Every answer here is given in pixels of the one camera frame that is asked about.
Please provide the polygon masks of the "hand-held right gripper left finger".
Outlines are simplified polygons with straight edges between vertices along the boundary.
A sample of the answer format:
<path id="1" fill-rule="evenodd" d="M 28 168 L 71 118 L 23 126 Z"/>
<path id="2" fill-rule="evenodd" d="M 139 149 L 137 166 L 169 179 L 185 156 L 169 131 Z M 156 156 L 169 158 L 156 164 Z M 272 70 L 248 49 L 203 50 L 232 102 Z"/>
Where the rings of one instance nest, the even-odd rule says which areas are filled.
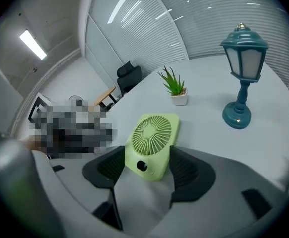
<path id="1" fill-rule="evenodd" d="M 124 169 L 124 147 L 97 157 L 48 159 L 33 151 L 38 176 L 66 231 L 122 231 L 114 186 Z"/>

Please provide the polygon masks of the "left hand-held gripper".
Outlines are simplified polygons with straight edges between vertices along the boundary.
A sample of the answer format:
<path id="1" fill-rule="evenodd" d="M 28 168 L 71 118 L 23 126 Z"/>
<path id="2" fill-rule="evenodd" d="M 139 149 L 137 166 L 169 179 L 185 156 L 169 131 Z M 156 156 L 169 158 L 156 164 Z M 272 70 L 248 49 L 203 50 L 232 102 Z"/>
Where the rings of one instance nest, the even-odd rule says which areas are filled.
<path id="1" fill-rule="evenodd" d="M 0 199 L 9 213 L 37 238 L 65 238 L 48 199 L 34 156 L 23 143 L 0 136 Z"/>

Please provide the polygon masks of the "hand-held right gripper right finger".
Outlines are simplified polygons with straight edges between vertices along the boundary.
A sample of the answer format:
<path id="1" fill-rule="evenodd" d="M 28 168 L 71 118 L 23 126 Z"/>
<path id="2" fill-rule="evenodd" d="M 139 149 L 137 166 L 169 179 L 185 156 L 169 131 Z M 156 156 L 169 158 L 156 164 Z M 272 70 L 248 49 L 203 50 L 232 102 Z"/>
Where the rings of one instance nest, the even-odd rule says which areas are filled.
<path id="1" fill-rule="evenodd" d="M 172 146 L 170 170 L 169 232 L 236 232 L 288 198 L 246 164 L 201 151 Z"/>

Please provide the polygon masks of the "green small desk fan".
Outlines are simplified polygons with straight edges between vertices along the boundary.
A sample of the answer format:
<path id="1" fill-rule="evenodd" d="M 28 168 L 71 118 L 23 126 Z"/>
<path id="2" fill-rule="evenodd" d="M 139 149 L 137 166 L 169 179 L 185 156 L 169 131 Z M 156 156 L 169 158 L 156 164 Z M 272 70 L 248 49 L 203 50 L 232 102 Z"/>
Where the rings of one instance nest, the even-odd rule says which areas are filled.
<path id="1" fill-rule="evenodd" d="M 180 118 L 177 114 L 144 114 L 125 143 L 125 165 L 147 181 L 160 181 L 175 145 Z"/>

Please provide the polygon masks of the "round wooden table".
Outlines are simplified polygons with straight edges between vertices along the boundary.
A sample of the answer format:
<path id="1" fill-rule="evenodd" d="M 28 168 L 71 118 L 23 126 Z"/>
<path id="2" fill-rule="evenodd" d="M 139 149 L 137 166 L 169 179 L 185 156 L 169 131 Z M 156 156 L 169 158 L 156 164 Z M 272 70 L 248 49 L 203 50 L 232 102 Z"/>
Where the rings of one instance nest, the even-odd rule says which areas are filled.
<path id="1" fill-rule="evenodd" d="M 106 105 L 103 103 L 103 101 L 109 97 L 114 103 L 117 103 L 116 99 L 112 96 L 112 93 L 114 92 L 114 90 L 116 89 L 116 86 L 108 89 L 107 91 L 105 91 L 103 94 L 101 94 L 101 96 L 99 96 L 96 101 L 94 102 L 94 105 L 97 106 L 99 105 L 102 109 L 106 107 Z"/>

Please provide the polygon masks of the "spiky plant in square pot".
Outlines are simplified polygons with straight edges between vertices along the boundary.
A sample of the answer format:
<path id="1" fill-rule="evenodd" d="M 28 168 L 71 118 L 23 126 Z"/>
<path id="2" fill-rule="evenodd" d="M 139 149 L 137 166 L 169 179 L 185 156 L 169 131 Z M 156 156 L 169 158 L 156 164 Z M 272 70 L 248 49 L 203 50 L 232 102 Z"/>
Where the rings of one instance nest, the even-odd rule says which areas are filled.
<path id="1" fill-rule="evenodd" d="M 171 67 L 168 70 L 166 66 L 164 66 L 163 72 L 158 72 L 158 75 L 164 80 L 163 85 L 170 94 L 172 103 L 175 106 L 187 105 L 188 91 L 185 87 L 185 81 L 181 80 L 180 75 L 176 77 L 174 70 Z"/>

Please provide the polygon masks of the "black office chair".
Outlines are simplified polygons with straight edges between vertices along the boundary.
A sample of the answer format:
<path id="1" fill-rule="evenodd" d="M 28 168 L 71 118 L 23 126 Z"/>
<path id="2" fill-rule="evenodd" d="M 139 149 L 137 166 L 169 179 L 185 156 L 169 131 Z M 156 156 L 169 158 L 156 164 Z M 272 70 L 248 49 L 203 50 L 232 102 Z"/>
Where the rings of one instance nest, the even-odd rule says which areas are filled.
<path id="1" fill-rule="evenodd" d="M 117 70 L 117 76 L 117 83 L 121 95 L 124 96 L 125 93 L 128 93 L 142 81 L 142 70 L 140 66 L 133 66 L 131 62 L 128 61 Z"/>

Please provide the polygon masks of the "teal lantern table lamp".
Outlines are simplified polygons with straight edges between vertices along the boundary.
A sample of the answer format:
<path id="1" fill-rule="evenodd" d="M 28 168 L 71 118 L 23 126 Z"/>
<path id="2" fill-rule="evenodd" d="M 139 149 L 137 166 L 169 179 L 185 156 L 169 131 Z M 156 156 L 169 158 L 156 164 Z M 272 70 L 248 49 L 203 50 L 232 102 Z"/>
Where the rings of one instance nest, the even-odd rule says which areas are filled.
<path id="1" fill-rule="evenodd" d="M 240 22 L 234 31 L 220 44 L 225 51 L 231 69 L 231 75 L 240 81 L 237 99 L 228 103 L 222 112 L 222 118 L 234 129 L 245 129 L 251 122 L 251 111 L 246 102 L 250 84 L 257 83 L 268 43 L 255 31 Z"/>

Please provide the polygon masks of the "ceiling light strip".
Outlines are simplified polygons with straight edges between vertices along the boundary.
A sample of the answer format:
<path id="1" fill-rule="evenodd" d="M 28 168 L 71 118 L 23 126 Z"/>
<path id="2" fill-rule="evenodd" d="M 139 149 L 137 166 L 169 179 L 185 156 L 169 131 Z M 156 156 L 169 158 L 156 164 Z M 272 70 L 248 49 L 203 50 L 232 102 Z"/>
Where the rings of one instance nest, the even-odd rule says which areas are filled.
<path id="1" fill-rule="evenodd" d="M 19 38 L 39 59 L 43 60 L 47 56 L 28 30 L 25 30 Z"/>

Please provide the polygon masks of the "white shelf frame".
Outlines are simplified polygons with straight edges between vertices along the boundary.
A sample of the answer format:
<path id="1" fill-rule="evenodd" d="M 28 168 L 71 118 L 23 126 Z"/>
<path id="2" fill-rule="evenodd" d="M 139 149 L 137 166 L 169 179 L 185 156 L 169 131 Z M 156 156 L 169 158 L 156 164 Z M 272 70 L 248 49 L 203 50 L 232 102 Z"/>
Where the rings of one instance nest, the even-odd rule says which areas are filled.
<path id="1" fill-rule="evenodd" d="M 55 104 L 55 102 L 53 102 L 50 98 L 41 93 L 38 93 L 28 115 L 29 122 L 35 123 L 35 119 L 38 117 L 38 115 L 42 111 L 45 111 L 47 106 L 51 106 L 53 104 Z"/>

